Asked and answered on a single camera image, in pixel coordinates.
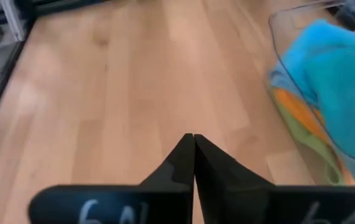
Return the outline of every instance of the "orange towel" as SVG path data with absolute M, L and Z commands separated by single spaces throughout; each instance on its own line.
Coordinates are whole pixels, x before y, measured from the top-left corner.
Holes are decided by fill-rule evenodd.
M 308 106 L 294 94 L 282 88 L 274 88 L 275 99 L 278 100 L 288 111 L 295 117 L 304 127 L 315 136 L 330 144 L 328 136 L 318 124 L 317 119 L 313 116 Z M 313 109 L 318 119 L 323 122 L 322 115 L 319 110 Z

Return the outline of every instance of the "folded cloth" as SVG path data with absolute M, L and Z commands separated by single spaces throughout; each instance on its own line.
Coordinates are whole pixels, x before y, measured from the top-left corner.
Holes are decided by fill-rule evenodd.
M 355 159 L 355 45 L 309 58 L 303 69 L 334 143 Z
M 293 93 L 281 88 L 274 88 L 274 96 L 278 103 L 283 105 L 297 121 L 309 130 L 309 132 L 329 144 L 328 136 L 318 123 L 318 120 L 314 117 L 314 114 L 316 114 L 318 119 L 322 121 L 322 116 L 319 110 L 313 109 L 313 114 L 303 100 L 297 98 Z
M 320 155 L 325 161 L 325 177 L 326 180 L 333 185 L 344 185 L 343 174 L 339 168 L 339 162 L 333 153 L 332 148 L 328 147 L 324 141 L 310 133 L 305 127 L 303 127 L 275 98 L 275 104 L 280 111 L 285 123 L 287 124 L 292 136 L 300 143 L 313 149 L 318 155 Z
M 282 63 L 289 74 L 279 62 L 270 72 L 271 85 L 286 89 L 303 99 L 299 87 L 307 102 L 318 108 L 317 95 L 308 85 L 303 63 L 323 52 L 354 44 L 355 32 L 331 25 L 324 20 L 317 20 L 304 29 L 282 56 Z

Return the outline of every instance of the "clear plastic bin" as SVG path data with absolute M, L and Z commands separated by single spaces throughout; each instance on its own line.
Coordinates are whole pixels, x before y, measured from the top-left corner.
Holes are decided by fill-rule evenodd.
M 317 104 L 320 99 L 318 92 L 312 95 L 312 92 L 304 88 L 312 90 L 306 79 L 311 73 L 304 66 L 305 63 L 347 47 L 340 42 L 326 44 L 328 39 L 333 39 L 333 35 L 339 32 L 329 34 L 323 32 L 323 29 L 314 28 L 322 27 L 325 23 L 328 23 L 326 26 L 344 27 L 350 32 L 347 37 L 349 42 L 354 42 L 355 38 L 352 39 L 350 35 L 355 35 L 355 31 L 350 30 L 355 29 L 355 1 L 315 1 L 276 12 L 270 17 L 278 62 L 267 76 L 267 88 L 304 160 L 307 152 L 313 151 L 323 161 L 323 171 L 318 174 L 318 179 L 321 176 L 324 181 L 316 184 L 355 184 L 355 156 L 341 150 L 339 140 L 332 138 L 334 134 L 330 129 L 328 132 L 323 121 L 325 107 Z M 314 164 L 307 166 L 309 170 L 315 168 Z

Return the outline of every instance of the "black panel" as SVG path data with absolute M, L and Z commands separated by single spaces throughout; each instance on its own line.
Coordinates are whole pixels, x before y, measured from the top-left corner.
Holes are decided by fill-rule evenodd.
M 160 192 L 139 186 L 56 186 L 33 199 L 29 217 L 33 224 L 181 224 L 190 223 L 187 202 L 191 201 L 189 191 Z
M 260 223 L 274 185 L 195 135 L 195 179 L 205 223 Z
M 264 223 L 355 223 L 355 187 L 276 187 Z
M 185 134 L 164 162 L 141 183 L 141 186 L 193 189 L 194 161 L 194 136 Z

